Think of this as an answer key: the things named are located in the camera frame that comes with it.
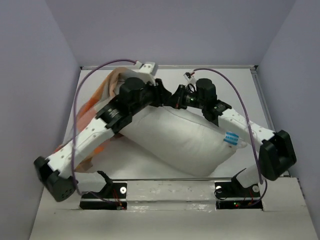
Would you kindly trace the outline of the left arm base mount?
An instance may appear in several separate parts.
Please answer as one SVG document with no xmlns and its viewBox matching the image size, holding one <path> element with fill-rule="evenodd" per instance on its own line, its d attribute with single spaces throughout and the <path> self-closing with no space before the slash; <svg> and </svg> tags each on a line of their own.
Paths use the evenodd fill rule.
<svg viewBox="0 0 320 240">
<path fill-rule="evenodd" d="M 114 182 L 103 171 L 98 171 L 106 179 L 106 186 L 100 192 L 84 194 L 79 203 L 82 210 L 126 210 L 128 183 L 126 181 Z"/>
</svg>

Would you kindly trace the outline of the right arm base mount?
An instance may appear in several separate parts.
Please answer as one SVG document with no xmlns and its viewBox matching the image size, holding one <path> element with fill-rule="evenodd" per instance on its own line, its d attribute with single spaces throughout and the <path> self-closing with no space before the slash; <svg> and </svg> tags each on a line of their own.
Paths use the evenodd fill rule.
<svg viewBox="0 0 320 240">
<path fill-rule="evenodd" d="M 260 188 L 258 184 L 243 188 L 235 182 L 235 178 L 245 170 L 238 172 L 231 181 L 221 181 L 214 184 L 215 207 L 217 210 L 263 210 Z"/>
</svg>

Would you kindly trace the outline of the orange blue checked pillowcase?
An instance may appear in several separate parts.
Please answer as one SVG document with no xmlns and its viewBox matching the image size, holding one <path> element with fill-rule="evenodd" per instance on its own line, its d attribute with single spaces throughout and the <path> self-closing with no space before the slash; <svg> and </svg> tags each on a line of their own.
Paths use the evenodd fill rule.
<svg viewBox="0 0 320 240">
<path fill-rule="evenodd" d="M 117 67 L 103 80 L 101 85 L 93 93 L 90 99 L 79 109 L 76 114 L 76 130 L 84 130 L 90 121 L 96 116 L 109 101 L 119 93 L 119 87 L 124 82 L 125 78 L 135 77 L 136 72 L 126 67 Z M 102 152 L 106 146 L 117 138 L 125 136 L 134 141 L 137 134 L 137 128 L 133 123 L 122 130 L 122 133 L 117 133 L 109 140 L 105 140 L 98 145 L 90 153 L 84 155 L 84 159 L 75 165 L 75 171 L 84 173 L 92 167 L 92 158 Z"/>
</svg>

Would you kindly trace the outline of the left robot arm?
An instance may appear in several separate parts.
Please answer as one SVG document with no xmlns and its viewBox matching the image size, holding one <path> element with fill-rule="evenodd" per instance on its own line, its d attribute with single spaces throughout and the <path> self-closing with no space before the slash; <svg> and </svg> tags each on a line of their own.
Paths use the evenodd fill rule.
<svg viewBox="0 0 320 240">
<path fill-rule="evenodd" d="M 129 125 L 135 114 L 147 106 L 163 106 L 171 95 L 159 78 L 155 84 L 145 83 L 138 77 L 127 78 L 119 87 L 118 95 L 71 141 L 50 156 L 40 156 L 34 161 L 38 179 L 56 202 L 66 200 L 74 192 L 91 193 L 97 198 L 108 196 L 113 181 L 103 171 L 75 172 L 76 165 Z"/>
</svg>

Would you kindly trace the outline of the white pillow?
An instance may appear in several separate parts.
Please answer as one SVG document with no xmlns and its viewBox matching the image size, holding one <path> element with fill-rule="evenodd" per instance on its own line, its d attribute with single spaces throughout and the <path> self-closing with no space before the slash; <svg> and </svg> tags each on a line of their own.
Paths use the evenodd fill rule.
<svg viewBox="0 0 320 240">
<path fill-rule="evenodd" d="M 224 141 L 225 130 L 193 112 L 168 106 L 147 106 L 133 116 L 131 124 L 137 128 L 136 138 L 131 141 L 195 177 L 209 176 L 248 145 L 240 138 L 237 145 L 228 144 Z"/>
</svg>

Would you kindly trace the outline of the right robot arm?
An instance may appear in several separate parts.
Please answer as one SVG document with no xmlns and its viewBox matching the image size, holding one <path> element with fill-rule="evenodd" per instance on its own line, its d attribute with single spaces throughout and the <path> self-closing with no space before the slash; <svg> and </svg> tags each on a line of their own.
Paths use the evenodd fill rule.
<svg viewBox="0 0 320 240">
<path fill-rule="evenodd" d="M 197 80 L 194 92 L 180 85 L 166 106 L 200 109 L 207 121 L 226 131 L 228 143 L 238 137 L 251 145 L 255 165 L 232 177 L 230 190 L 235 196 L 242 196 L 249 187 L 263 180 L 275 181 L 297 162 L 288 132 L 264 128 L 240 115 L 229 104 L 218 99 L 216 86 L 208 78 Z"/>
</svg>

